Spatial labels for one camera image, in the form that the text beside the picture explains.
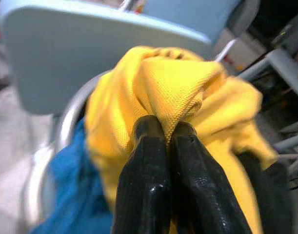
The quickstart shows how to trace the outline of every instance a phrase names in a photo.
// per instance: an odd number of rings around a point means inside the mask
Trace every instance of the blue towel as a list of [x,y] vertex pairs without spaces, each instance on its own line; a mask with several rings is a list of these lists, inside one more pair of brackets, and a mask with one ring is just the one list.
[[109,234],[113,217],[98,171],[86,153],[83,120],[72,143],[55,156],[49,170],[57,187],[55,210],[31,234]]

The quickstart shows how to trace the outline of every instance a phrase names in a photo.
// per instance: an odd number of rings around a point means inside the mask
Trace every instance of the light blue chair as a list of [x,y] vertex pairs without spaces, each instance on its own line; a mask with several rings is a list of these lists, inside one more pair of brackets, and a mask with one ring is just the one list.
[[237,37],[253,20],[259,0],[147,2],[144,16],[82,1],[1,0],[0,30],[22,107],[54,116],[56,140],[37,152],[41,160],[24,193],[28,226],[37,225],[52,210],[55,189],[46,167],[55,152],[70,143],[103,72],[138,45],[182,47],[212,59],[222,29],[228,23]]

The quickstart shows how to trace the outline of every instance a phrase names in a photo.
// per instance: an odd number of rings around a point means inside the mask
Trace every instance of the yellow towel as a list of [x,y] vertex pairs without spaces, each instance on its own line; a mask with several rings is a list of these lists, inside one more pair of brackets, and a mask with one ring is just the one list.
[[167,144],[183,120],[223,167],[254,234],[262,228],[255,193],[231,149],[250,149],[264,168],[276,160],[254,124],[261,94],[227,77],[217,62],[179,48],[135,47],[98,82],[86,110],[87,146],[98,167],[110,207],[119,174],[132,150],[132,128],[144,115],[160,120]]

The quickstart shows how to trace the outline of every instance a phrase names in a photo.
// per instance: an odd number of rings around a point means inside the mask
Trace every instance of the cable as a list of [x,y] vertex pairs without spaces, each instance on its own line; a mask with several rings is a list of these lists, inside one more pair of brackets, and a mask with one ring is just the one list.
[[216,56],[215,61],[220,62],[223,60],[224,57],[229,53],[232,46],[237,42],[238,38],[234,38],[231,41],[229,41],[226,46],[222,49],[222,51]]
[[298,179],[298,177],[296,177],[296,178],[293,178],[293,179],[290,179],[290,182],[291,182],[291,181],[294,181],[294,180],[296,180],[296,179]]
[[298,186],[295,186],[293,188],[290,188],[290,191],[295,190],[295,189],[298,189]]

